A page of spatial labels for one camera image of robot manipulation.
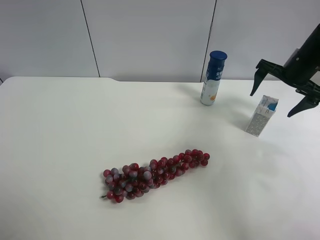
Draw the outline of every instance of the white table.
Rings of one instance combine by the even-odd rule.
[[[1,240],[318,240],[320,112],[280,81],[201,83],[13,77],[0,87]],[[260,137],[242,129],[279,98]],[[211,154],[141,198],[102,200],[104,169]]]

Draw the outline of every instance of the red grape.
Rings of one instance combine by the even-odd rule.
[[[144,191],[144,190],[147,189],[147,185],[146,185],[145,183],[141,182],[141,183],[139,184],[139,188],[140,188],[142,191]]]
[[[131,192],[133,188],[134,188],[134,186],[132,186],[131,183],[127,183],[127,184],[125,185],[125,190],[126,190],[127,192]]]
[[[130,169],[129,166],[126,166],[126,167],[124,167],[124,168],[122,169],[122,171],[123,171],[123,173],[124,173],[125,175],[128,175],[128,174],[130,173],[131,169]]]
[[[115,195],[121,195],[122,193],[123,193],[123,189],[122,189],[122,187],[120,187],[120,186],[116,186],[115,188],[114,188],[114,190],[113,190],[113,192],[114,192],[114,194]]]
[[[191,150],[187,149],[187,150],[185,150],[184,154],[185,155],[191,155],[191,152],[192,152]]]
[[[149,171],[145,171],[145,172],[143,173],[143,177],[144,177],[145,180],[149,180],[149,179],[151,179],[152,174],[151,174],[151,172],[149,172]]]
[[[194,169],[194,168],[196,167],[195,162],[194,162],[194,161],[190,162],[190,163],[189,163],[189,167],[190,167],[191,169]]]
[[[130,169],[131,169],[132,171],[138,171],[138,169],[139,169],[138,163],[131,163],[131,164],[130,164]]]
[[[190,155],[185,155],[183,159],[185,163],[190,163],[192,161],[192,157]]]
[[[168,180],[167,179],[163,179],[162,182],[161,182],[161,185],[166,185],[168,183]]]
[[[210,155],[209,155],[209,153],[205,153],[205,154],[203,154],[203,156],[204,156],[204,160],[209,160],[209,158],[210,158]]]
[[[208,161],[207,160],[203,160],[203,161],[200,162],[200,164],[205,167],[205,166],[208,165]]]
[[[164,161],[165,163],[167,163],[168,158],[166,158],[165,156],[163,156],[160,160]]]
[[[151,178],[151,179],[147,180],[145,183],[146,183],[148,186],[151,186],[152,184],[154,184],[154,180]]]
[[[108,191],[108,192],[106,193],[106,197],[107,197],[108,199],[114,199],[114,198],[115,198],[115,194],[114,194],[113,191]]]
[[[115,175],[115,174],[118,174],[118,173],[119,173],[119,170],[114,167],[114,168],[111,169],[110,172],[111,172],[112,175]]]
[[[182,170],[180,168],[177,168],[177,170],[175,171],[175,175],[177,177],[180,177],[182,175]]]
[[[175,174],[171,174],[170,177],[169,177],[169,180],[173,180],[175,179],[176,175]]]
[[[168,178],[170,178],[170,173],[165,172],[162,176],[164,179],[168,179]]]
[[[155,177],[155,182],[156,183],[161,183],[164,179],[162,178],[162,176],[156,176]]]
[[[156,170],[158,167],[158,162],[155,162],[155,161],[150,162],[149,166],[150,166],[151,170]]]
[[[114,200],[119,204],[124,200],[124,196],[122,195],[115,196]]]
[[[189,169],[189,164],[188,163],[182,163],[181,165],[183,170],[188,170]]]
[[[173,158],[169,158],[169,160],[166,162],[166,165],[168,167],[175,165],[175,161],[173,160]]]
[[[133,188],[132,192],[133,192],[135,195],[138,195],[138,194],[141,193],[141,190],[140,190],[138,187],[135,186],[135,187]]]
[[[197,155],[198,155],[198,150],[197,149],[193,149],[192,152],[191,152],[191,156],[195,157]]]
[[[185,154],[183,152],[179,153],[179,159],[180,160],[183,160],[185,157]]]
[[[164,160],[158,161],[158,168],[164,168],[166,166],[166,162]]]
[[[108,175],[111,174],[111,171],[109,169],[106,169],[103,171],[103,176],[106,178]]]
[[[203,161],[203,160],[205,159],[205,156],[204,156],[203,154],[201,154],[201,153],[198,153],[198,155],[196,156],[196,159],[197,159],[199,162],[201,162],[201,161]]]
[[[136,195],[133,192],[128,192],[126,198],[129,200],[133,200],[136,198]]]
[[[132,179],[131,180],[131,184],[132,184],[132,186],[134,186],[134,187],[136,187],[136,186],[138,186],[139,185],[139,181],[138,181],[138,179]]]

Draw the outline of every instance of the can label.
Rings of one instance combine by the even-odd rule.
[[[208,80],[207,77],[205,78],[200,97],[204,105],[212,105],[215,102],[219,84],[220,80]]]

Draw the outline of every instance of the plastic grapes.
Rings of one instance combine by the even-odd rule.
[[[170,180],[180,177],[189,169],[207,166],[210,155],[201,150],[185,150],[172,158],[152,159],[149,166],[140,167],[137,163],[125,165],[120,174],[117,168],[104,170],[105,184],[109,191],[102,198],[121,203],[124,198],[133,200],[166,185]]]

